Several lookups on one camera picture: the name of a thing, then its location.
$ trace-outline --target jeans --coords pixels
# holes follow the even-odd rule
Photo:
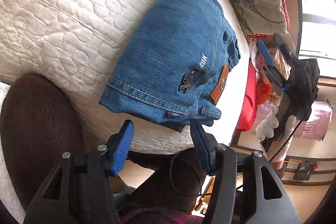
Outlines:
[[[118,59],[100,104],[179,132],[190,119],[212,126],[221,111],[209,94],[224,64],[231,70],[239,59],[236,34],[217,0],[156,0]]]

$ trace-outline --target window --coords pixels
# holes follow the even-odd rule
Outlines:
[[[316,58],[320,76],[336,78],[336,2],[302,0],[299,59]]]

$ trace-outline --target finger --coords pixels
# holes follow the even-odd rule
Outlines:
[[[257,134],[257,138],[258,138],[259,142],[262,142],[265,139],[265,134],[263,133],[263,130],[261,128],[261,124],[259,124],[256,127],[255,132]]]
[[[279,111],[279,107],[276,106],[276,105],[271,105],[271,113],[274,114],[274,115],[277,115],[278,111]]]
[[[285,132],[283,133],[286,138],[289,137],[289,135],[293,132],[295,127],[296,117],[294,115],[291,115],[288,117],[287,122],[285,124]]]
[[[266,116],[266,121],[269,124],[269,126],[272,127],[272,128],[277,128],[279,126],[278,118],[272,113],[269,113]]]
[[[269,126],[269,124],[267,123],[266,120],[263,120],[263,121],[261,122],[261,129],[262,129],[262,131],[263,131],[263,133],[264,133],[264,135],[265,135],[266,137],[268,137],[268,138],[272,138],[272,137],[273,137],[273,135],[274,135],[273,128],[271,128],[271,127]]]

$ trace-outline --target pink cloth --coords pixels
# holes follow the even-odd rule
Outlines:
[[[263,119],[266,119],[266,116],[270,112],[271,105],[271,103],[266,102],[258,106],[257,115],[251,129],[255,129]],[[333,110],[329,102],[313,102],[308,121],[302,122],[302,124],[295,131],[294,137],[315,139],[318,141],[322,140],[330,125],[332,115]]]

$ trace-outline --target person's leg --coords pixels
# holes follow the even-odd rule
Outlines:
[[[66,151],[84,153],[73,106],[40,75],[23,75],[11,86],[2,106],[0,133],[6,166],[25,210],[57,157]]]
[[[127,207],[166,208],[191,213],[197,194],[205,179],[194,148],[184,150],[173,161],[172,182],[170,183],[170,160],[156,170],[144,183],[126,198]]]

